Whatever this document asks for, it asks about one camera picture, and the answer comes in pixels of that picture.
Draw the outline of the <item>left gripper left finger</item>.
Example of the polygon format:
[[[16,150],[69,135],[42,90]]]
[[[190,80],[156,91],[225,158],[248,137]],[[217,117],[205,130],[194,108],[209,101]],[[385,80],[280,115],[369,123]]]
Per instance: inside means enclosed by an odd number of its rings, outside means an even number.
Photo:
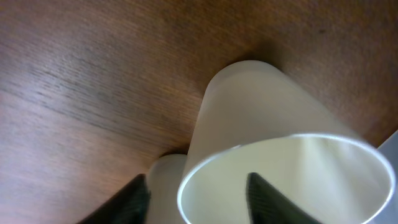
[[[139,174],[78,224],[143,224],[149,201],[146,175]]]

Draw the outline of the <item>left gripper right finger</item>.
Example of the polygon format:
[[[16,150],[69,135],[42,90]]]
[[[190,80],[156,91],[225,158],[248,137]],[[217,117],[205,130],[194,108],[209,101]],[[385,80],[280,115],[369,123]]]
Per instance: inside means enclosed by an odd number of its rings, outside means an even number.
[[[255,172],[247,176],[246,202],[252,224],[320,224]]]

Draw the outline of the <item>cream white cup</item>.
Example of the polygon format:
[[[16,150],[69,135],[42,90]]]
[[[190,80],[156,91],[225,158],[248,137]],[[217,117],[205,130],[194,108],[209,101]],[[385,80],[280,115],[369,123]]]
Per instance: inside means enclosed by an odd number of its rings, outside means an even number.
[[[186,223],[251,223],[255,172],[320,223],[368,223],[384,198],[376,150],[280,70],[237,62],[206,88],[178,210]]]

